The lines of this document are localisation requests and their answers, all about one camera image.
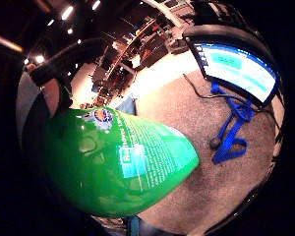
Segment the blue lanyard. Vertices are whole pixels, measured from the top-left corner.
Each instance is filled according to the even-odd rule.
[[[217,83],[212,83],[211,92],[214,94],[226,94],[226,92],[222,90]],[[254,117],[254,111],[251,107],[252,103],[249,99],[246,99],[246,104],[238,103],[237,101],[235,102],[230,97],[226,97],[225,99],[228,106],[231,108],[231,114],[221,127],[216,137],[220,141],[220,145],[217,147],[217,151],[212,159],[214,164],[242,156],[246,153],[248,142],[244,139],[236,138],[236,134],[245,122],[250,122]],[[237,120],[228,132],[227,136],[223,139],[225,131],[233,118],[237,118]],[[242,146],[243,148],[231,151],[230,149],[233,145]]]

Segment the logo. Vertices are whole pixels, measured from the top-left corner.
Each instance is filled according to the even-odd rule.
[[[82,116],[82,119],[94,123],[98,130],[110,130],[112,127],[113,115],[109,110],[99,108],[86,113]]]

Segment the monitor screen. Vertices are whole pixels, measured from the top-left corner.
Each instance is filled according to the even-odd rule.
[[[219,43],[193,42],[206,76],[248,92],[260,102],[270,96],[276,75],[263,60],[240,48]]]

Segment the black cable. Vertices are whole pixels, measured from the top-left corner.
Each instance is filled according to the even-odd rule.
[[[204,98],[204,99],[211,99],[211,98],[217,98],[217,97],[224,97],[224,98],[233,98],[233,99],[236,99],[240,102],[242,102],[243,104],[249,106],[249,104],[244,100],[242,99],[241,97],[238,97],[236,95],[230,95],[230,94],[217,94],[217,95],[201,95],[199,94],[199,92],[197,91],[195,85],[190,81],[190,79],[185,75],[183,74],[185,80],[188,82],[188,84],[193,88],[195,94],[199,97],[199,98]],[[260,112],[265,112],[267,114],[270,115],[270,117],[273,119],[274,123],[275,123],[275,126],[277,127],[278,129],[278,134],[281,133],[281,127],[278,125],[275,117],[274,117],[274,114],[269,111],[269,110],[266,110],[266,109],[255,109],[252,107],[252,110],[256,113],[260,113]]]

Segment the spotlight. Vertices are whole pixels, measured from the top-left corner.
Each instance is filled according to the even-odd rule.
[[[69,28],[68,29],[68,34],[71,34],[71,33],[73,33],[73,30],[72,30],[72,28]]]
[[[21,46],[19,46],[18,44],[14,43],[14,42],[12,42],[12,41],[10,41],[10,40],[2,37],[2,36],[0,36],[0,44],[5,46],[5,47],[10,48],[11,50],[17,51],[17,52],[23,52],[24,51],[24,49]]]
[[[73,12],[73,6],[67,7],[67,9],[63,12],[63,14],[61,16],[61,19],[63,21],[66,21],[69,18],[69,16],[71,15],[72,12]]]
[[[48,23],[48,26],[50,27],[54,22],[55,20],[51,19],[50,22]]]
[[[99,6],[99,4],[100,4],[100,0],[96,0],[94,4],[92,5],[91,9],[95,11],[97,7]]]
[[[36,57],[35,57],[35,61],[37,62],[37,63],[42,63],[42,62],[44,62],[44,60],[45,60],[45,58],[42,56],[42,55],[37,55]]]

